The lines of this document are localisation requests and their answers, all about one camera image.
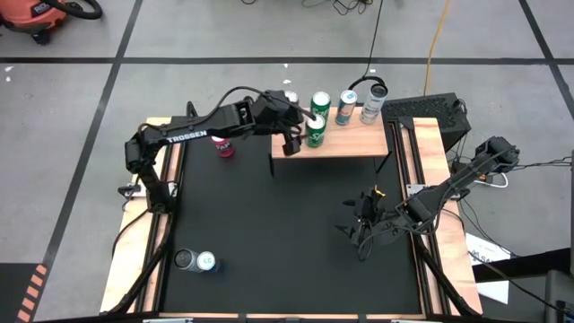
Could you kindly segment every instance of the concrete floor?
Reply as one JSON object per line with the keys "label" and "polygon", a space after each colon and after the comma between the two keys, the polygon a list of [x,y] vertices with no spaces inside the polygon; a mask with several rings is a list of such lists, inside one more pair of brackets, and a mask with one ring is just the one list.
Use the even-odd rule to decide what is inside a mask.
{"label": "concrete floor", "polygon": [[[36,319],[98,314],[121,219],[116,188],[130,179],[123,143],[139,123],[149,116],[181,115],[187,100],[205,114],[240,84],[294,90],[302,101],[318,90],[336,97],[365,70],[378,10],[378,1],[363,15],[347,16],[330,4],[305,9],[286,0],[100,3],[102,20],[71,19],[45,47],[0,30],[0,146],[7,152],[0,155],[0,178],[8,184],[0,194],[0,262],[48,262]],[[396,57],[397,63],[402,57],[425,58],[444,3],[387,0],[373,56]],[[574,58],[574,3],[527,4],[552,55]],[[516,144],[523,163],[570,154],[574,121],[563,94],[570,100],[571,94],[561,93],[551,70],[569,61],[548,60],[518,0],[454,0],[434,56],[469,58],[465,65],[434,65],[429,87],[429,94],[455,92],[465,99],[473,127],[466,155],[491,135]],[[135,64],[123,57],[166,59]],[[175,64],[181,61],[170,57],[199,59]],[[230,60],[211,65],[205,57]],[[284,58],[258,64],[234,57]],[[303,59],[297,57],[308,64],[293,64]],[[348,64],[327,64],[328,57],[350,58],[342,59]],[[479,65],[479,58],[501,57],[547,60]],[[389,99],[422,95],[424,59],[416,62],[371,66],[387,82]],[[559,65],[558,71],[574,83],[574,66]],[[365,91],[360,88],[360,96]],[[568,169],[517,171],[509,181],[506,189],[476,187],[468,197],[489,235],[519,255],[568,246]],[[61,241],[56,239],[61,243],[54,261],[45,255],[57,223],[65,230]],[[476,233],[471,225],[466,228]],[[544,294],[539,280],[524,284]],[[543,306],[513,289],[509,306],[487,299],[483,305],[487,316],[542,318]]]}

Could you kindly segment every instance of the can lid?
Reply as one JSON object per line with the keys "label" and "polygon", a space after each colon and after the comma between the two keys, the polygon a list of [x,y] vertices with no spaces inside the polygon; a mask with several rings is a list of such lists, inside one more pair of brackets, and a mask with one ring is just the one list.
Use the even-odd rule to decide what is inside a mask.
{"label": "can lid", "polygon": [[370,93],[377,98],[384,98],[387,96],[388,90],[385,85],[375,84],[370,87]]}
{"label": "can lid", "polygon": [[204,251],[197,257],[197,266],[203,270],[210,270],[215,266],[215,256],[209,251]]}
{"label": "can lid", "polygon": [[175,256],[176,267],[185,268],[185,267],[189,266],[192,259],[193,259],[193,256],[191,255],[191,251],[189,251],[187,249],[182,249],[176,253],[176,256]]}
{"label": "can lid", "polygon": [[321,129],[325,126],[325,119],[321,115],[315,115],[316,119],[307,118],[307,126],[311,129]]}
{"label": "can lid", "polygon": [[319,91],[315,94],[313,94],[313,102],[315,102],[315,104],[319,105],[319,106],[325,106],[327,104],[329,104],[329,101],[331,100],[331,98],[329,97],[329,94]]}
{"label": "can lid", "polygon": [[341,100],[347,104],[357,102],[357,93],[351,90],[345,90],[341,93]]}
{"label": "can lid", "polygon": [[299,96],[293,91],[285,91],[285,96],[291,103],[297,103],[297,101],[299,101]]}

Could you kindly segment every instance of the shop vacuum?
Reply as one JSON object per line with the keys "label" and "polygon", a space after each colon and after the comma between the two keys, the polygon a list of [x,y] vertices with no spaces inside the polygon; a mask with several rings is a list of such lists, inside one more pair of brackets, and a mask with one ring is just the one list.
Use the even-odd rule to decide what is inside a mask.
{"label": "shop vacuum", "polygon": [[50,32],[62,25],[69,14],[73,17],[96,20],[101,7],[96,0],[85,0],[92,12],[85,12],[75,3],[64,0],[0,0],[0,25],[10,31],[30,34],[40,45],[50,42]]}

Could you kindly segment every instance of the yellow cable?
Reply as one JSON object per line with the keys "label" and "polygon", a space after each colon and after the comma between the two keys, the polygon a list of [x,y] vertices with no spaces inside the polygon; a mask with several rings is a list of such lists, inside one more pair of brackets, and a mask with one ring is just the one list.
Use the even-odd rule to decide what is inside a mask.
{"label": "yellow cable", "polygon": [[437,32],[434,34],[434,39],[432,39],[432,44],[430,45],[429,51],[429,60],[427,61],[427,73],[424,76],[424,91],[422,95],[427,95],[427,84],[429,83],[429,73],[431,71],[431,59],[432,59],[432,52],[434,51],[434,46],[437,43],[437,38],[439,37],[440,31],[442,30],[442,23],[445,21],[445,17],[447,16],[448,6],[450,5],[450,0],[447,0],[445,4],[445,9],[442,11],[442,15],[440,16],[439,20],[439,27],[437,27]]}

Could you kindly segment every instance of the white paper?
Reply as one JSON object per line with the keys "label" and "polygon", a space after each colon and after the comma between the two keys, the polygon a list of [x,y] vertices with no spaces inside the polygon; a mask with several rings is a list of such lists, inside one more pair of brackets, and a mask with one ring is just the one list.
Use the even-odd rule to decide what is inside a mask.
{"label": "white paper", "polygon": [[[510,259],[510,254],[507,250],[495,245],[492,242],[478,238],[472,234],[466,234],[466,246],[468,251],[473,253],[478,258],[482,259],[484,262],[492,262],[497,260]],[[481,262],[474,259],[471,256],[471,264],[480,265]],[[486,296],[495,301],[499,301],[504,304],[509,303],[509,282],[491,282],[491,283],[479,283],[476,285],[478,288],[478,293],[482,296]]]}

